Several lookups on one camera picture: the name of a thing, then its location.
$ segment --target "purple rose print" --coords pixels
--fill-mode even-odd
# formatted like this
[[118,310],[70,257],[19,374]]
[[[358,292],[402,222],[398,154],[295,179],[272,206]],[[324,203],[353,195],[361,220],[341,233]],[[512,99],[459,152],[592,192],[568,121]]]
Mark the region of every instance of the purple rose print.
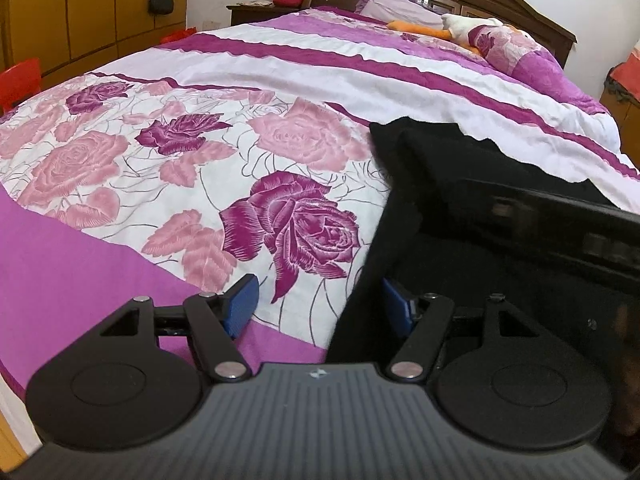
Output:
[[486,57],[489,54],[489,51],[495,46],[495,38],[489,36],[489,34],[484,34],[484,31],[490,32],[490,27],[485,27],[482,32],[476,37],[474,41],[474,46],[480,51],[483,57]]
[[136,140],[148,148],[158,148],[160,155],[171,155],[176,152],[191,152],[199,149],[204,132],[212,132],[229,128],[231,124],[220,122],[222,114],[187,114],[173,119],[169,124],[154,121],[148,128],[140,131]]
[[400,36],[403,40],[407,40],[407,41],[418,41],[418,36],[416,36],[415,34],[409,34],[407,32],[403,32],[402,36]]
[[102,106],[107,99],[127,97],[127,90],[133,85],[114,81],[88,86],[66,99],[66,107],[72,115],[93,112]]
[[0,124],[4,124],[4,123],[10,121],[13,118],[13,116],[15,114],[17,114],[17,113],[18,113],[18,109],[17,108],[14,108],[13,110],[9,110],[3,116],[0,116]]
[[345,278],[339,263],[353,261],[360,247],[356,216],[327,200],[330,187],[306,176],[277,171],[251,188],[251,195],[220,213],[223,250],[238,260],[254,259],[264,244],[273,254],[275,294],[282,298],[302,269],[323,278]]

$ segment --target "floral bedspread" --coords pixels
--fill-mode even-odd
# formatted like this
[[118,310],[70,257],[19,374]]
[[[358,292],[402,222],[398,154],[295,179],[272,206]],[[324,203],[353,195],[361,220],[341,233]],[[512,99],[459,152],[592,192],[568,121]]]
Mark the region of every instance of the floral bedspread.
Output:
[[0,182],[202,290],[256,274],[254,321],[326,348],[388,193],[369,121],[405,115],[640,212],[608,114],[335,9],[196,34],[31,98],[0,119]]
[[326,345],[385,203],[368,128],[273,91],[96,75],[3,121],[0,172],[19,204],[202,290],[254,272],[257,319]]

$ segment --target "white stripe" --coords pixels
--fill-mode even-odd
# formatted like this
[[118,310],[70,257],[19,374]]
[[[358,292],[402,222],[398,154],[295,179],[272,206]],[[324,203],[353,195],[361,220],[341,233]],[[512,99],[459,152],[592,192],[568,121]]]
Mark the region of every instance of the white stripe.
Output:
[[520,125],[445,92],[345,68],[313,67],[269,57],[150,50],[100,69],[143,79],[171,77],[178,84],[247,86],[341,104],[368,121],[388,123],[403,116],[419,121],[458,123],[475,139],[492,139],[506,155],[535,164],[569,182],[587,178],[618,207],[640,214],[640,182],[623,176],[580,144]]
[[24,404],[11,391],[2,376],[0,376],[0,412],[4,415],[24,452],[32,455],[42,444],[33,429]]
[[362,56],[365,60],[395,63],[417,68],[423,73],[439,74],[472,88],[491,99],[519,108],[533,110],[549,126],[567,133],[587,135],[612,152],[620,150],[620,136],[616,121],[608,114],[589,114],[571,104],[558,103],[554,99],[518,83],[511,83],[496,75],[485,75],[464,68],[454,61],[425,59],[404,54],[394,48],[353,43],[337,38],[325,38],[317,34],[299,34],[289,30],[238,25],[209,33],[223,39],[241,40],[246,43],[293,46],[330,52],[341,56]]

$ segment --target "metal screw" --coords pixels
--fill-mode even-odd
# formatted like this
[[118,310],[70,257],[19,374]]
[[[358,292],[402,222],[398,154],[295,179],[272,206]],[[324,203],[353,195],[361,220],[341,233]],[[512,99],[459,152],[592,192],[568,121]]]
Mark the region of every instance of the metal screw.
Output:
[[411,361],[402,361],[394,364],[391,367],[391,373],[397,377],[402,377],[403,379],[415,379],[422,375],[424,368],[422,368],[418,363],[414,363]]
[[216,366],[214,371],[225,379],[237,379],[245,374],[246,366],[237,361],[224,361]]
[[501,294],[500,292],[494,292],[493,294],[489,295],[489,301],[491,301],[492,303],[502,303],[504,301],[505,295]]

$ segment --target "red chair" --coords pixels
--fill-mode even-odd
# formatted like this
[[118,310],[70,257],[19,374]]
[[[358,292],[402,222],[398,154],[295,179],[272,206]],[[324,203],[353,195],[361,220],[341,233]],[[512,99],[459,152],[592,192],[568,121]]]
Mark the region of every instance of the red chair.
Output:
[[40,92],[40,60],[27,59],[0,73],[0,115]]
[[177,30],[176,32],[165,36],[160,40],[160,44],[164,45],[165,43],[171,43],[172,41],[183,40],[184,38],[188,38],[197,32],[195,27],[186,28],[185,30]]

